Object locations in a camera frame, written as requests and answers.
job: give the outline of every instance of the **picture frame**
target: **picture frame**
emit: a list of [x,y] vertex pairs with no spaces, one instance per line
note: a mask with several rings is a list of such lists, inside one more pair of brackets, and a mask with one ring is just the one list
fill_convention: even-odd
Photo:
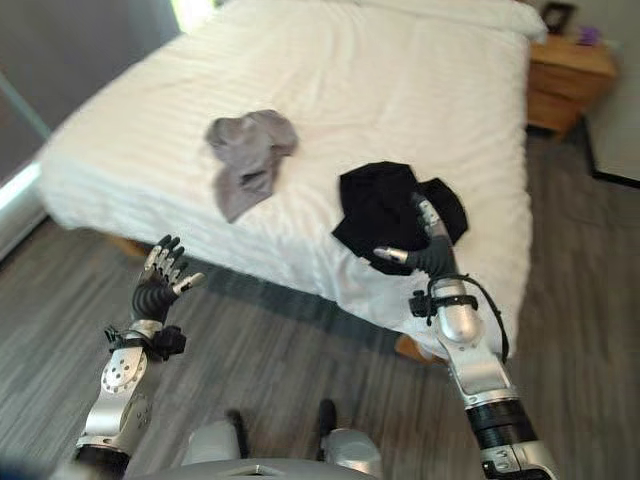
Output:
[[564,31],[576,11],[576,6],[570,3],[548,2],[542,9],[542,20],[553,35],[563,35]]

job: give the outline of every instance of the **purple object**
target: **purple object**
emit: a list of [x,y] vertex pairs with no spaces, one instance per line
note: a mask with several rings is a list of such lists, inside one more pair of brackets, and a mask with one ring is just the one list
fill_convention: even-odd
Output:
[[593,47],[600,41],[600,30],[596,27],[580,27],[580,37],[578,45],[587,45]]

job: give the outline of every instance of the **wooden nightstand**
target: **wooden nightstand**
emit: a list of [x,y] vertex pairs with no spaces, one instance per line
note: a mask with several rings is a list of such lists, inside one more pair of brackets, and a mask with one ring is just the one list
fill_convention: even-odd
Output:
[[580,46],[549,35],[546,44],[531,46],[529,124],[555,130],[562,139],[616,75],[606,46]]

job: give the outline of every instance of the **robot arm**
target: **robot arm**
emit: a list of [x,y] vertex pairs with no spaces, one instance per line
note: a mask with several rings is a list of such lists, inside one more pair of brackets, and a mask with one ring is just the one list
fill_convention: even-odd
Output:
[[118,479],[141,442],[149,422],[162,362],[184,351],[186,337],[165,326],[169,307],[204,280],[202,273],[180,278],[186,262],[180,240],[166,236],[152,250],[132,298],[132,324],[124,332],[110,328],[111,358],[102,370],[100,393],[91,408],[74,461],[55,479]]
[[[414,194],[413,202],[431,240],[429,247],[420,252],[379,247],[375,253],[431,276],[427,296],[417,298],[425,303],[424,308],[412,311],[422,310],[424,314],[419,316],[429,318],[436,315],[434,333],[449,356],[449,368],[480,446],[485,476],[495,480],[557,480],[553,460],[538,440],[503,362],[489,347],[484,322],[476,312],[477,301],[467,294],[464,281],[469,279],[458,272],[444,223],[426,198]],[[504,329],[501,353],[506,359]]]

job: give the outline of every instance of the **mattress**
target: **mattress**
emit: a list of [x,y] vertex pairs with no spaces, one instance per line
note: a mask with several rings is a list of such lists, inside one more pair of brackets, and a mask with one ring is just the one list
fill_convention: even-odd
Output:
[[[464,203],[458,263],[491,292],[514,343],[531,241],[528,42],[543,31],[533,10],[502,0],[234,0],[57,129],[37,156],[41,195],[65,227],[149,243],[179,235],[199,259],[334,300],[443,354],[408,307],[426,276],[383,275],[331,235],[340,174],[408,163]],[[300,145],[275,195],[228,224],[204,133],[218,117],[265,108],[291,120]]]

